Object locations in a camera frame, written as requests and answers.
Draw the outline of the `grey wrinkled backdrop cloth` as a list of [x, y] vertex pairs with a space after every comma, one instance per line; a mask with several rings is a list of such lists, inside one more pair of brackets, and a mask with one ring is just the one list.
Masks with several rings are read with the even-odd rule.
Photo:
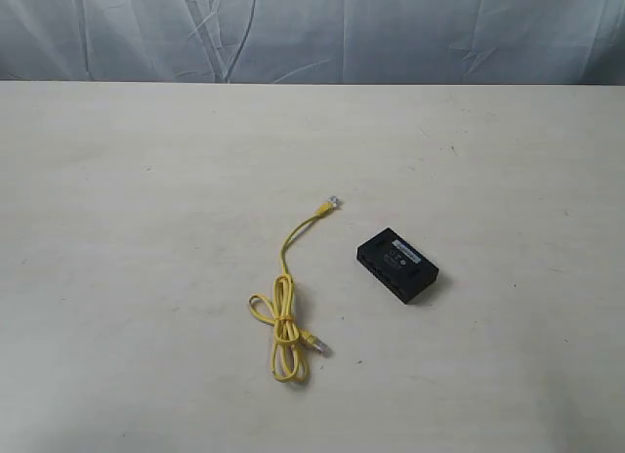
[[624, 0], [1, 0], [5, 80], [624, 81]]

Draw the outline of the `black network switch box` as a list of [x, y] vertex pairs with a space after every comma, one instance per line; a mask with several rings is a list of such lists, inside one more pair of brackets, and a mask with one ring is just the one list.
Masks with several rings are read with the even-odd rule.
[[451, 286], [433, 262], [390, 227], [358, 245], [356, 259], [405, 305], [431, 305]]

